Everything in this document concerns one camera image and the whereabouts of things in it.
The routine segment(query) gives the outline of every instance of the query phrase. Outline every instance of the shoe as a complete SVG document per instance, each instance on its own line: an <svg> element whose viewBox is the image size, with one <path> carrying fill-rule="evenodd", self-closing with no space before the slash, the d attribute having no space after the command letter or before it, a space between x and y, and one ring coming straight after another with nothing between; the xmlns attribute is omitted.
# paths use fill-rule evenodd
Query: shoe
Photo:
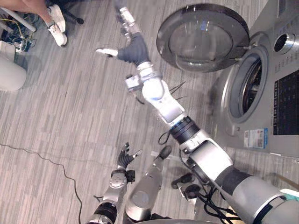
<svg viewBox="0 0 299 224"><path fill-rule="evenodd" d="M52 36L54 37L57 45L59 47L65 45L67 43L67 37L65 34L61 32L57 24L54 24L48 28Z"/></svg>
<svg viewBox="0 0 299 224"><path fill-rule="evenodd" d="M65 32L65 20L60 7L58 5L53 5L48 7L49 15L51 16L52 20L58 25L61 32Z"/></svg>

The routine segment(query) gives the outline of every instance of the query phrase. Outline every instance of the black connector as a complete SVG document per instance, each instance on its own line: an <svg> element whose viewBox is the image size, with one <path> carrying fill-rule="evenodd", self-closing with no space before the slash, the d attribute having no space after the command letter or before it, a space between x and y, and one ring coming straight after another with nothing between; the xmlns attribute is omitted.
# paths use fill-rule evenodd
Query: black connector
<svg viewBox="0 0 299 224"><path fill-rule="evenodd" d="M199 131L199 127L189 117L184 117L180 122L170 130L170 134L179 144L189 140L194 134Z"/></svg>

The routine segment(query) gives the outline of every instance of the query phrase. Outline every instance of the power cord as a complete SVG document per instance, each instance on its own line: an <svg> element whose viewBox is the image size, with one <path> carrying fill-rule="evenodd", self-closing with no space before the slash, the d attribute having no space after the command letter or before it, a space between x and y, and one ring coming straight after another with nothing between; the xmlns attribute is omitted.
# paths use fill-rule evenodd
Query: power cord
<svg viewBox="0 0 299 224"><path fill-rule="evenodd" d="M207 214L213 216L213 217L217 217L217 218L219 218L220 221L221 221L223 224L227 224L227 223L225 223L225 221L227 221L228 224L233 224L233 223L231 222L231 220L241 220L241 219L238 217L238 215L237 215L234 211L232 211L231 209L225 209L225 208L222 208L222 207L218 207L218 206L216 206L216 205L214 204L214 202L212 201L212 197L213 197L214 193L217 191L217 188L215 188L215 187L211 187L211 188L210 188L210 191L209 191L209 193L208 193L207 190L206 190L206 188L204 187L203 183L201 182L201 179L199 178L198 174L195 173L195 172L194 172L194 171L193 171L193 170L192 170L192 169L191 169L191 168L190 168L190 167L183 161L183 159L182 159L182 151L181 151L181 150L179 150L178 155L179 155L179 159L180 159L180 161L183 163L183 165L197 177L197 179L198 179L198 181L199 181L199 184L200 184L200 186L201 186L201 189L203 189L203 191L204 191L204 193L205 193L205 194L203 195L203 194L201 194L201 193L199 192L198 195L197 195L197 198L198 198L199 200L201 200L201 201L205 204L205 205L204 205L204 210L205 210L205 212L206 212ZM210 212L210 211L208 210L208 207L210 207L211 209L213 209L216 213ZM222 210L222 211L226 211L226 212L228 212L228 213L230 213L230 214L232 214L232 215L235 215L236 217L227 217L225 214L223 214L223 212L222 212L221 210Z"/></svg>
<svg viewBox="0 0 299 224"><path fill-rule="evenodd" d="M65 167L64 167L63 164L53 162L53 161L50 160L50 159L47 159L47 158L42 157L39 153L37 153L37 152L33 152L33 151L28 150L28 149L25 149L25 148L16 148L16 147L13 147L13 146L10 146L10 145L4 145L4 144L0 144L0 146L8 147L8 148L11 148L11 149L14 149L14 150L25 151L25 152L28 153L28 154L36 154L36 155L38 155L38 157L40 157L42 160L49 161L50 163L52 163L52 164L54 164L54 165L57 165L57 166L61 166L62 169L63 169L63 171L64 171L64 176L65 176L65 178L67 178L67 179L69 179L69 180L71 180L71 181L74 182L75 195L76 195L78 201L80 202L80 209L79 209L78 221L79 221L79 224L81 224L81 211L82 211L82 205L83 205L83 204L82 204L82 201L81 201L81 199L80 199L80 197L79 197L79 195L78 195L78 193L77 193L76 180L73 179L73 178L71 178L71 177L68 177L68 176L66 175Z"/></svg>

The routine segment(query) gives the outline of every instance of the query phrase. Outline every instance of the washing machine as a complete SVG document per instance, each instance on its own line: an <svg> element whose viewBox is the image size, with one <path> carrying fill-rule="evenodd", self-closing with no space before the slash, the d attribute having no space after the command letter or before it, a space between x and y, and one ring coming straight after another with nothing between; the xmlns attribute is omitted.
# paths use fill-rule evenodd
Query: washing machine
<svg viewBox="0 0 299 224"><path fill-rule="evenodd" d="M227 7L186 6L157 49L181 70L223 70L212 134L222 147L299 157L299 1L269 0L250 30Z"/></svg>

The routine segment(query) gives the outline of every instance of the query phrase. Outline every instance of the black cable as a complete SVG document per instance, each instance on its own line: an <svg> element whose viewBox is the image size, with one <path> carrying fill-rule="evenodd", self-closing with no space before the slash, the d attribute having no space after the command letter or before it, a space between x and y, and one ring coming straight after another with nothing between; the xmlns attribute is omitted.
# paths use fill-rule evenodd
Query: black cable
<svg viewBox="0 0 299 224"><path fill-rule="evenodd" d="M163 136L166 135L166 134L167 134L167 137L166 137L165 141L161 142L161 139L162 139ZM166 144L167 141L168 141L168 139L169 139L169 136L170 136L170 131L164 132L164 133L160 136L160 138L159 138L159 140L158 140L158 144L159 144L159 145L164 145L164 144Z"/></svg>
<svg viewBox="0 0 299 224"><path fill-rule="evenodd" d="M170 94L172 95L173 93L175 93L179 88L181 88L181 87L185 84L185 82L186 82L186 81L183 81L181 84L179 84L179 85L177 85L177 86L171 88L171 89L169 90Z"/></svg>
<svg viewBox="0 0 299 224"><path fill-rule="evenodd" d="M38 155L38 157L40 157L42 160L46 160L46 161L49 161L50 163L54 164L54 165L57 165L57 166L61 166L63 171L64 171L64 176L65 178L69 179L69 180L72 180L74 182L74 189L75 189L75 194L76 194L76 197L77 199L79 200L80 202L80 209L79 209L79 215L78 215L78 221L79 221L79 224L81 224L81 211L82 211L82 201L77 193L77 188L76 188L76 180L71 178L71 177L68 177L66 175L66 172L65 172L65 168L64 168L64 165L63 164L60 164L60 163L56 163L56 162L53 162L52 160L50 159L47 159L47 158L44 158L42 157L39 153L37 152L32 152L31 150L28 150L28 149L25 149L25 148L16 148L16 147L13 147L13 146L10 146L10 145L4 145L4 144L0 144L0 146L3 146L3 147L8 147L8 148L11 148L11 149L14 149L14 150L23 150L25 151L26 153L28 154L36 154Z"/></svg>
<svg viewBox="0 0 299 224"><path fill-rule="evenodd" d="M179 100L179 99L182 99L182 98L185 98L185 97L187 97L187 96L183 96L183 97L176 98L176 100Z"/></svg>
<svg viewBox="0 0 299 224"><path fill-rule="evenodd" d="M191 169L191 168L190 168L190 167L183 161L181 150L179 150L178 155L179 155L179 159L180 159L180 161L182 162L182 164L183 164L188 170L190 170L193 174L196 175L196 177L197 177L197 179L198 179L198 181L199 181L199 184L200 184L201 188L204 190L204 192L205 192L205 194L206 194L206 195L202 195L201 193L199 193L199 194L198 194L198 197L197 197L197 198L199 198L199 199L205 204L205 205L204 205L204 210L205 210L205 212L206 212L207 214L211 215L211 216L214 216L214 217L219 218L223 224L226 224L223 220L226 220L229 224L233 224L233 223L231 222L231 220L241 220L239 217L227 217L227 216L225 216L225 215L221 212L221 210L224 210L224 211L226 211L226 212L231 213L230 211L232 211L232 210L230 210L230 209L225 209L225 208L222 208L222 207L218 207L218 206L216 206L216 205L214 204L214 202L212 201L212 197L213 197L214 193L217 191L217 188L215 188L215 187L211 187L211 189L210 189L210 191L209 191L209 193L208 193L208 192L206 191L205 187L203 186L203 184L202 184L200 178L198 177L197 173L195 173L195 172L194 172L194 171L193 171L193 170L192 170L192 169ZM209 212L208 209L207 209L208 206L209 206L211 209L213 209L217 214L212 213L212 212Z"/></svg>
<svg viewBox="0 0 299 224"><path fill-rule="evenodd" d="M145 103L142 102L137 96L134 96L134 97L135 97L135 99L137 100L138 103L140 103L140 104L142 104L142 105L145 105Z"/></svg>
<svg viewBox="0 0 299 224"><path fill-rule="evenodd" d="M101 202L101 199L103 199L103 196L96 196L94 195L93 196L95 199L97 199L97 201L100 203Z"/></svg>

